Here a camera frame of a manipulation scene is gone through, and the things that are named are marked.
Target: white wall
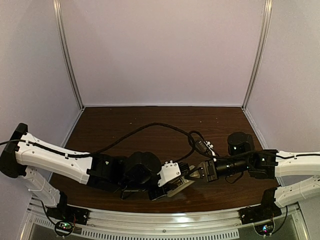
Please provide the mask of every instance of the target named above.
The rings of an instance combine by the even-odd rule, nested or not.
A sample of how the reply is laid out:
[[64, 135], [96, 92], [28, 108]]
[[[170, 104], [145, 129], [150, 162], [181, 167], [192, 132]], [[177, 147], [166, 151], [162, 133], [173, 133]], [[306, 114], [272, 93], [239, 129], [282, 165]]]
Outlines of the white wall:
[[84, 105], [241, 106], [264, 0], [61, 2]]
[[[318, 0], [273, 1], [262, 63], [247, 108], [266, 147], [320, 150], [319, 10]], [[284, 183], [299, 179], [285, 178]], [[320, 199], [300, 205], [311, 239], [319, 239]]]
[[[35, 136], [60, 145], [79, 111], [52, 0], [1, 0], [0, 33], [0, 142], [23, 122]], [[0, 194], [0, 239], [16, 240], [31, 195], [2, 173]]]

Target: wooden surface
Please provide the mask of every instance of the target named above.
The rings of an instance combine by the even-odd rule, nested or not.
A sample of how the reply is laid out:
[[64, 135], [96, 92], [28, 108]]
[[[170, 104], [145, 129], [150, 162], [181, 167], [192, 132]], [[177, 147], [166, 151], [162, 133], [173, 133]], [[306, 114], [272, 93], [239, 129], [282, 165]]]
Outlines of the wooden surface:
[[[93, 152], [152, 122], [171, 124], [187, 132], [200, 131], [221, 156], [228, 154], [228, 135], [238, 131], [252, 134], [256, 149], [261, 149], [248, 120], [236, 107], [90, 107], [85, 109], [66, 147]], [[133, 135], [106, 154], [129, 156], [135, 151], [149, 151], [165, 162], [175, 160], [189, 150], [184, 135], [155, 126]], [[185, 162], [197, 165], [203, 159], [194, 153]], [[211, 183], [199, 181], [174, 197], [149, 201], [147, 193], [135, 193], [121, 200], [120, 193], [90, 188], [57, 174], [53, 175], [51, 184], [67, 194], [71, 205], [137, 213], [202, 212], [244, 207], [260, 203], [264, 190], [278, 185], [276, 180], [257, 180], [246, 173], [235, 184], [227, 183], [224, 178]]]

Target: black bracket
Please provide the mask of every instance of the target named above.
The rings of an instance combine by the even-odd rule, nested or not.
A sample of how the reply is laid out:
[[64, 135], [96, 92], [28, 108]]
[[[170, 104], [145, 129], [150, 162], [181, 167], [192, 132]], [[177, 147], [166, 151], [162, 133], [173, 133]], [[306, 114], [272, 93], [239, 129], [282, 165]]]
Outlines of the black bracket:
[[238, 212], [242, 224], [256, 223], [280, 216], [282, 212], [275, 204], [274, 198], [276, 190], [276, 187], [265, 190], [260, 205], [240, 209]]
[[[273, 155], [278, 153], [275, 149], [267, 149], [264, 151]], [[255, 153], [247, 159], [246, 164], [250, 177], [255, 179], [275, 179], [275, 167], [278, 165], [275, 156]]]
[[87, 225], [89, 210], [81, 207], [74, 207], [67, 205], [67, 195], [60, 192], [60, 201], [55, 208], [48, 207], [46, 214], [49, 217], [59, 219], [62, 221], [76, 224]]
[[[24, 123], [19, 123], [13, 132], [10, 140], [20, 140], [21, 137], [28, 132], [28, 125]], [[9, 142], [4, 147], [0, 156], [0, 171], [13, 179], [18, 176], [26, 175], [27, 166], [17, 163], [16, 151], [19, 150], [18, 142]]]

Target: black cable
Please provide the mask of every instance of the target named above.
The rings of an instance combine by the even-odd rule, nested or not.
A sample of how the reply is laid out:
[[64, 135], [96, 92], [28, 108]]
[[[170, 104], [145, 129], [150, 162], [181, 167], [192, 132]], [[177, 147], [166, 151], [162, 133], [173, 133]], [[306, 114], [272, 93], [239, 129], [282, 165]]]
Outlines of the black cable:
[[227, 179], [230, 178], [230, 176], [226, 176], [224, 178], [224, 180], [228, 183], [228, 184], [235, 184], [237, 181], [239, 181], [242, 177], [244, 176], [244, 172], [242, 171], [241, 174], [233, 181], [228, 181]]
[[[189, 156], [195, 151], [196, 143], [195, 143], [195, 140], [194, 140], [194, 138], [191, 136], [190, 133], [188, 133], [188, 132], [186, 132], [186, 131], [184, 131], [184, 130], [176, 127], [176, 126], [172, 126], [172, 125], [169, 125], [169, 124], [166, 124], [166, 123], [153, 122], [153, 123], [149, 123], [149, 124], [147, 124], [147, 125], [141, 126], [141, 127], [137, 128], [136, 130], [134, 130], [134, 131], [132, 131], [132, 132], [129, 132], [128, 134], [126, 134], [126, 135], [122, 136], [121, 138], [119, 138], [117, 141], [113, 142], [112, 144], [110, 144], [110, 145], [108, 145], [108, 146], [106, 146], [106, 147], [104, 147], [104, 148], [102, 148], [102, 149], [100, 149], [100, 150], [97, 150], [97, 151], [94, 151], [94, 152], [88, 153], [88, 154], [68, 154], [68, 157], [69, 157], [69, 158], [78, 158], [78, 159], [80, 159], [80, 158], [92, 157], [92, 156], [94, 156], [94, 155], [96, 155], [96, 154], [103, 153], [103, 152], [105, 152], [105, 151], [113, 148], [113, 147], [116, 146], [117, 144], [121, 143], [123, 140], [131, 137], [132, 135], [134, 135], [134, 134], [136, 134], [136, 133], [138, 133], [138, 132], [140, 132], [140, 131], [142, 131], [142, 130], [144, 130], [144, 129], [147, 129], [147, 128], [149, 128], [149, 127], [153, 127], [153, 126], [161, 126], [161, 127], [169, 128], [169, 129], [172, 129], [172, 130], [174, 130], [174, 131], [176, 131], [176, 132], [179, 132], [179, 133], [187, 136], [188, 142], [189, 142], [190, 146], [192, 146], [192, 147], [191, 147], [191, 150], [190, 150], [186, 155], [184, 155], [183, 157], [177, 159], [175, 162], [179, 162], [179, 161], [181, 161], [181, 160], [183, 160], [183, 159], [186, 159], [187, 157], [189, 157]], [[39, 148], [41, 148], [41, 149], [50, 151], [50, 152], [52, 152], [52, 153], [55, 153], [55, 154], [58, 154], [58, 155], [61, 155], [61, 156], [65, 156], [65, 155], [66, 155], [65, 152], [61, 152], [61, 151], [58, 151], [58, 150], [55, 150], [55, 149], [51, 149], [51, 148], [49, 148], [49, 147], [47, 147], [47, 146], [43, 146], [43, 145], [41, 145], [41, 144], [39, 144], [39, 143], [37, 143], [37, 142], [29, 142], [29, 143], [32, 144], [32, 145], [34, 145], [34, 146], [36, 146], [36, 147], [39, 147]]]
[[41, 205], [42, 205], [42, 208], [43, 208], [43, 211], [44, 211], [46, 218], [50, 221], [50, 223], [52, 223], [55, 226], [56, 223], [54, 223], [54, 221], [52, 221], [51, 218], [48, 216], [48, 213], [47, 213], [47, 210], [46, 210], [46, 207], [45, 207], [45, 204], [43, 201], [41, 201]]
[[285, 224], [285, 222], [287, 220], [287, 217], [288, 217], [288, 206], [285, 206], [285, 209], [286, 209], [286, 212], [285, 212], [284, 220], [283, 220], [282, 224], [280, 225], [280, 227], [277, 230], [272, 232], [272, 235], [277, 233], [284, 226], [284, 224]]
[[[234, 160], [234, 159], [238, 159], [238, 158], [242, 158], [242, 157], [247, 157], [247, 156], [250, 156], [252, 154], [264, 154], [264, 155], [269, 156], [269, 157], [277, 157], [277, 158], [281, 158], [281, 159], [285, 159], [285, 160], [286, 159], [293, 159], [293, 158], [297, 158], [297, 157], [320, 156], [320, 153], [301, 153], [301, 154], [292, 155], [292, 156], [280, 156], [280, 155], [277, 155], [277, 154], [274, 154], [274, 153], [270, 153], [270, 152], [267, 152], [267, 151], [263, 151], [263, 150], [260, 150], [260, 151], [252, 150], [252, 151], [247, 151], [247, 152], [240, 153], [240, 154], [237, 154], [237, 155], [232, 155], [232, 156], [219, 156], [218, 154], [216, 156], [212, 156], [210, 154], [201, 152], [198, 148], [196, 148], [196, 142], [195, 142], [195, 139], [192, 137], [192, 134], [197, 134], [198, 136], [200, 136], [200, 138], [202, 138], [204, 140], [204, 137], [202, 136], [202, 134], [200, 132], [195, 131], [195, 130], [192, 130], [190, 132], [186, 132], [186, 131], [184, 131], [184, 130], [176, 127], [176, 126], [172, 126], [170, 124], [161, 123], [161, 122], [153, 122], [153, 123], [149, 123], [147, 125], [141, 126], [141, 127], [137, 128], [136, 130], [134, 130], [132, 132], [129, 132], [128, 134], [126, 134], [126, 135], [122, 136], [121, 138], [119, 138], [117, 141], [113, 142], [112, 144], [110, 144], [110, 145], [108, 145], [108, 146], [106, 146], [106, 147], [104, 147], [104, 148], [102, 148], [100, 150], [97, 150], [95, 152], [88, 153], [88, 154], [68, 154], [67, 157], [69, 157], [69, 158], [79, 158], [79, 159], [80, 158], [93, 157], [96, 154], [100, 154], [102, 152], [105, 152], [105, 151], [113, 148], [114, 146], [116, 146], [117, 144], [122, 142], [123, 140], [131, 137], [132, 135], [134, 135], [134, 134], [136, 134], [136, 133], [138, 133], [138, 132], [140, 132], [140, 131], [142, 131], [142, 130], [144, 130], [146, 128], [152, 127], [152, 126], [161, 126], [161, 127], [169, 128], [169, 129], [172, 129], [174, 131], [177, 131], [177, 132], [187, 136], [188, 143], [191, 146], [191, 150], [186, 155], [184, 155], [183, 157], [177, 159], [175, 162], [179, 162], [179, 161], [181, 161], [183, 159], [188, 158], [195, 151], [197, 153], [199, 153], [200, 155], [204, 156], [204, 157], [207, 157], [207, 158], [210, 158], [210, 159], [216, 159], [216, 160]], [[7, 143], [12, 143], [12, 142], [26, 142], [26, 141], [22, 140], [22, 139], [9, 140], [9, 141], [1, 142], [0, 146], [4, 145], [4, 144], [7, 144]], [[37, 142], [29, 142], [29, 144], [32, 144], [33, 146], [36, 146], [38, 148], [44, 149], [46, 151], [49, 151], [49, 152], [52, 152], [52, 153], [55, 153], [55, 154], [58, 154], [58, 155], [61, 155], [61, 156], [65, 156], [66, 155], [65, 152], [61, 152], [61, 151], [49, 148], [49, 147], [41, 145], [41, 144], [39, 144]]]
[[3, 141], [3, 142], [0, 142], [0, 146], [1, 145], [5, 145], [5, 144], [8, 144], [8, 143], [15, 143], [15, 142], [26, 142], [26, 140], [22, 140], [22, 139], [15, 139], [15, 140], [9, 140], [9, 141]]
[[48, 216], [48, 213], [47, 213], [47, 210], [46, 210], [46, 207], [45, 207], [45, 204], [44, 204], [43, 201], [41, 201], [41, 205], [42, 205], [42, 208], [43, 208], [43, 211], [44, 211], [44, 214], [45, 214], [46, 218], [47, 218], [47, 219], [50, 221], [50, 223], [52, 223], [53, 226], [54, 226], [53, 230], [54, 230], [55, 234], [57, 234], [57, 235], [60, 236], [60, 237], [68, 237], [70, 234], [73, 233], [73, 230], [74, 230], [74, 228], [75, 228], [75, 225], [73, 225], [72, 231], [70, 231], [70, 232], [68, 232], [68, 233], [61, 233], [61, 232], [57, 231], [58, 226], [59, 226], [60, 223], [68, 223], [68, 224], [70, 224], [71, 226], [72, 226], [72, 224], [71, 224], [70, 222], [68, 222], [68, 221], [58, 221], [58, 222], [55, 223], [55, 222], [52, 221], [51, 218]]

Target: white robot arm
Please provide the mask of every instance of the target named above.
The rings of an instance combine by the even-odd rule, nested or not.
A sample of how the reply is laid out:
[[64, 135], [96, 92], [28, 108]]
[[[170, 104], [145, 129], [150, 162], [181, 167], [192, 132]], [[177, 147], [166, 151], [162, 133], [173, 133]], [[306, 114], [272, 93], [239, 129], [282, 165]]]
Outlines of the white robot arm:
[[77, 212], [79, 209], [67, 206], [64, 193], [52, 187], [36, 168], [109, 192], [148, 192], [150, 200], [173, 196], [199, 179], [212, 182], [244, 171], [256, 179], [313, 175], [290, 186], [266, 190], [261, 205], [239, 211], [244, 224], [267, 219], [270, 212], [278, 216], [280, 208], [320, 195], [320, 152], [255, 151], [252, 137], [242, 132], [229, 136], [227, 157], [216, 156], [207, 141], [197, 143], [200, 149], [197, 152], [209, 158], [198, 166], [172, 161], [161, 164], [151, 152], [135, 152], [125, 157], [67, 150], [34, 137], [28, 126], [20, 123], [0, 156], [0, 171], [8, 177], [23, 179], [29, 191], [49, 207], [51, 217], [61, 219], [61, 215], [67, 215], [71, 219], [76, 215], [79, 224], [86, 224], [88, 211], [81, 208]]

